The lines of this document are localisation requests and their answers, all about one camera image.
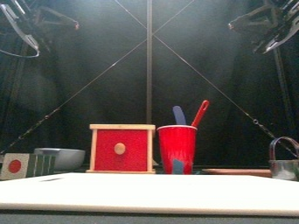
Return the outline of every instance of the metal pole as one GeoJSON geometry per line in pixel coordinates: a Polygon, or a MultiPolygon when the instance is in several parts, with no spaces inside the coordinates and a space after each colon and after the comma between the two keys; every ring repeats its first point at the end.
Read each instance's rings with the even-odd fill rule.
{"type": "Polygon", "coordinates": [[[147,0],[147,92],[146,92],[146,122],[152,123],[152,0],[147,0]]]}
{"type": "Polygon", "coordinates": [[[293,105],[291,105],[290,94],[289,94],[290,91],[289,91],[287,82],[286,82],[286,70],[283,66],[279,48],[274,49],[274,54],[275,54],[275,67],[277,67],[278,79],[279,79],[283,102],[285,102],[285,115],[286,115],[289,133],[291,137],[297,137],[295,117],[293,113],[293,105]]]}

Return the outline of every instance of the white bowl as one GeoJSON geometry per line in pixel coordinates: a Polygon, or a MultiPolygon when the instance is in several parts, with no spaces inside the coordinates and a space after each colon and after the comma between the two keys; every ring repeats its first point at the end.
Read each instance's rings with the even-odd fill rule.
{"type": "Polygon", "coordinates": [[[82,167],[86,151],[74,149],[38,148],[34,154],[55,156],[55,171],[74,171],[82,167]]]}

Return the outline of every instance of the metal basket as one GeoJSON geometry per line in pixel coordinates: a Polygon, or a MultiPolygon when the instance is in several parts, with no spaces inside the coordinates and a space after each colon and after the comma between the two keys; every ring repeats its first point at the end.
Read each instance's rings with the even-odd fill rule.
{"type": "Polygon", "coordinates": [[[270,171],[274,179],[299,180],[299,143],[287,136],[277,138],[270,144],[270,171]],[[277,144],[287,141],[295,149],[297,159],[277,160],[277,144]]]}

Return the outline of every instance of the white table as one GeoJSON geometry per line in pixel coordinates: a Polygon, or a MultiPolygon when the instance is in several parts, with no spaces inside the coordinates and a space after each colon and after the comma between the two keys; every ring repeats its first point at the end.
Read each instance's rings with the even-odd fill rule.
{"type": "Polygon", "coordinates": [[[299,216],[299,183],[253,176],[67,173],[0,189],[3,211],[299,216]]]}

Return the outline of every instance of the wooden knob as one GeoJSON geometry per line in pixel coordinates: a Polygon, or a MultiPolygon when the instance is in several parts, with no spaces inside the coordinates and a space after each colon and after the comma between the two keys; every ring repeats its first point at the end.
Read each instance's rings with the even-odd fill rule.
{"type": "Polygon", "coordinates": [[[115,145],[115,153],[116,153],[118,155],[122,155],[122,154],[126,153],[126,151],[127,151],[127,147],[126,147],[126,145],[124,145],[123,143],[118,143],[118,144],[115,145]]]}

